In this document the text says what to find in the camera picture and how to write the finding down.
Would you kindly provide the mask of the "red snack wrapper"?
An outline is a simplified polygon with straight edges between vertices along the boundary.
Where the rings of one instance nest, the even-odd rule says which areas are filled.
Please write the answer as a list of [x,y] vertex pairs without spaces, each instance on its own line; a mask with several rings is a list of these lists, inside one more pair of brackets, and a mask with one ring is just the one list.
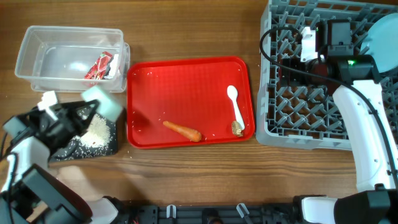
[[89,69],[84,76],[85,80],[101,80],[106,73],[108,64],[111,62],[113,55],[107,51],[101,53],[94,65]]

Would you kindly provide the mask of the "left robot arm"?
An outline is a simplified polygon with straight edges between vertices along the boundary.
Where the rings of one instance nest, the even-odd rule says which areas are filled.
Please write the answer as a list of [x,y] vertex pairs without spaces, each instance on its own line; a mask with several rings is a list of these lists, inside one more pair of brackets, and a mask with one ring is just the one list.
[[122,203],[109,196],[87,202],[48,171],[49,159],[75,136],[86,133],[96,114],[116,121],[122,107],[111,100],[69,103],[42,100],[13,116],[4,129],[13,139],[7,150],[9,173],[1,189],[1,220],[27,223],[40,202],[47,205],[34,223],[119,223]]

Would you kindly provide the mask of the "green bowl with rice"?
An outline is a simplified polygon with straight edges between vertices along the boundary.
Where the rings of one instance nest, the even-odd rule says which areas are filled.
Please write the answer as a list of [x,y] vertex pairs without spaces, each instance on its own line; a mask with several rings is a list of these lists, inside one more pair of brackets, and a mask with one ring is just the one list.
[[123,107],[119,104],[119,101],[100,86],[93,86],[84,91],[81,97],[85,102],[98,100],[99,106],[96,112],[111,122],[115,123],[123,111]]

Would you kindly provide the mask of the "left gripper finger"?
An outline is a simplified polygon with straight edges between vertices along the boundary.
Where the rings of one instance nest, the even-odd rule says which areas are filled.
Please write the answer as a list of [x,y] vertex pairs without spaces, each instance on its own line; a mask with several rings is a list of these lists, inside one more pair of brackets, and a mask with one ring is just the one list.
[[99,105],[100,105],[100,103],[98,100],[73,101],[73,102],[67,102],[67,103],[59,103],[58,108],[79,109],[79,108],[91,107],[91,108],[97,109],[97,107],[99,107]]
[[96,111],[93,107],[85,107],[79,108],[76,113],[78,119],[78,136],[83,136],[88,131]]

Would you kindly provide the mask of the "light blue plate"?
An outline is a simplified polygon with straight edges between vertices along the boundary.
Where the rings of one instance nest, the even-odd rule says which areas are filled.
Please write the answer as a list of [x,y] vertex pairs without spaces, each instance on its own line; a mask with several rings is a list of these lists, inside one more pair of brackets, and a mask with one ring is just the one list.
[[380,73],[397,67],[397,13],[384,16],[371,26],[360,52],[373,57]]

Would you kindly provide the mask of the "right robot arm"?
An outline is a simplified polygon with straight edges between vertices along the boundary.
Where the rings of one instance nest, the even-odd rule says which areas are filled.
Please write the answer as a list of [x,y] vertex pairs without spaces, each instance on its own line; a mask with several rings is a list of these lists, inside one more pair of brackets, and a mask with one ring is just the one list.
[[348,133],[358,193],[300,200],[309,223],[397,223],[397,146],[382,102],[381,78],[370,55],[330,57],[306,65],[282,59],[283,85],[325,85]]

